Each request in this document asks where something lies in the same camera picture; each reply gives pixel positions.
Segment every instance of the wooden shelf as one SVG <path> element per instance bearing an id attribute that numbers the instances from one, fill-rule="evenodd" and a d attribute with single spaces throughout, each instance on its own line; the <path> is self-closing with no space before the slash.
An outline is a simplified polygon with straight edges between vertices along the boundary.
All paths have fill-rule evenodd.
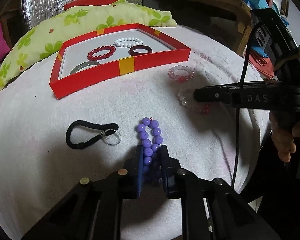
<path id="1" fill-rule="evenodd" d="M 187 0 L 221 8 L 236 16 L 236 29 L 239 37 L 232 46 L 232 50 L 242 56 L 251 32 L 250 8 L 241 0 Z"/>

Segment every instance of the red tray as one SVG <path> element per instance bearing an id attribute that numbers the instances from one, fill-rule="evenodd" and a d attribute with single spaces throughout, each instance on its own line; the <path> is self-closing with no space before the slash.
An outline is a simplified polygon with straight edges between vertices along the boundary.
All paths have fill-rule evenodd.
<path id="1" fill-rule="evenodd" d="M 172 49 L 169 51 L 160 51 L 145 55 L 122 58 L 60 78 L 62 58 L 65 55 L 65 50 L 67 47 L 104 34 L 116 33 L 130 29 L 138 29 L 143 33 L 146 33 L 147 35 L 159 40 L 160 42 L 168 44 L 170 47 L 172 47 Z M 160 31 L 142 24 L 126 24 L 100 29 L 75 37 L 65 41 L 62 44 L 51 72 L 50 87 L 57 99 L 60 99 L 80 89 L 120 75 L 159 65 L 187 61 L 189 59 L 189 55 L 190 48 L 182 44 L 180 41 L 177 41 L 174 38 L 161 33 Z"/>

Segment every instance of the bolt head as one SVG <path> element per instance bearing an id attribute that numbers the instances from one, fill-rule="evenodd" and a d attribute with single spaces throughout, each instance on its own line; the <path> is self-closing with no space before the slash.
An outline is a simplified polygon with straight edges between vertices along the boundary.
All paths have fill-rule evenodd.
<path id="1" fill-rule="evenodd" d="M 185 169 L 178 169 L 178 170 L 177 170 L 177 173 L 178 173 L 179 175 L 186 175 L 187 170 L 185 170 Z"/>
<path id="2" fill-rule="evenodd" d="M 90 182 L 90 179 L 88 179 L 88 178 L 82 178 L 82 179 L 80 179 L 79 182 L 80 182 L 81 185 L 86 185 L 86 184 L 88 184 Z"/>
<path id="3" fill-rule="evenodd" d="M 119 174 L 119 175 L 124 176 L 124 175 L 127 175 L 127 173 L 128 173 L 128 171 L 127 171 L 126 169 L 118 170 L 118 174 Z"/>
<path id="4" fill-rule="evenodd" d="M 221 179 L 221 178 L 215 178 L 214 180 L 214 183 L 217 184 L 217 185 L 223 185 L 224 184 L 224 180 Z"/>

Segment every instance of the black hair tie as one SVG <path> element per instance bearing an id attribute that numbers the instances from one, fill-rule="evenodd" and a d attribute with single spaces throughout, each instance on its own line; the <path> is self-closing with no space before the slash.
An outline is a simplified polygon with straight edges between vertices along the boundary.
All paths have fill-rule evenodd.
<path id="1" fill-rule="evenodd" d="M 100 134 L 98 134 L 97 136 L 91 138 L 87 142 L 80 142 L 78 144 L 74 144 L 71 142 L 70 136 L 71 136 L 72 130 L 76 126 L 88 127 L 88 128 L 95 129 L 95 130 L 101 130 L 102 132 Z M 74 121 L 68 127 L 68 130 L 66 132 L 66 143 L 72 149 L 82 150 L 82 149 L 85 149 L 86 147 L 96 143 L 98 140 L 102 139 L 102 133 L 105 133 L 105 136 L 108 136 L 108 135 L 114 134 L 118 129 L 119 129 L 119 126 L 116 123 L 96 124 L 96 123 L 91 123 L 91 122 L 87 122 L 87 121 L 77 120 L 77 121 Z"/>

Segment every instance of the red bead bracelet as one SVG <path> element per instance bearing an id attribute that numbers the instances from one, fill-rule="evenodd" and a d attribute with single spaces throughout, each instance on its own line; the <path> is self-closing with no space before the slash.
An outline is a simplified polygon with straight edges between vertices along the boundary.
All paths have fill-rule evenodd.
<path id="1" fill-rule="evenodd" d="M 107 54 L 103 54 L 103 55 L 99 55 L 99 56 L 94 56 L 93 57 L 93 54 L 99 52 L 99 51 L 102 51 L 102 50 L 110 50 Z M 90 51 L 88 53 L 88 60 L 90 61 L 97 61 L 97 60 L 102 60 L 102 59 L 106 59 L 107 57 L 111 57 L 115 52 L 115 46 L 102 46 L 102 47 L 99 47 L 97 49 L 94 49 L 92 51 Z"/>

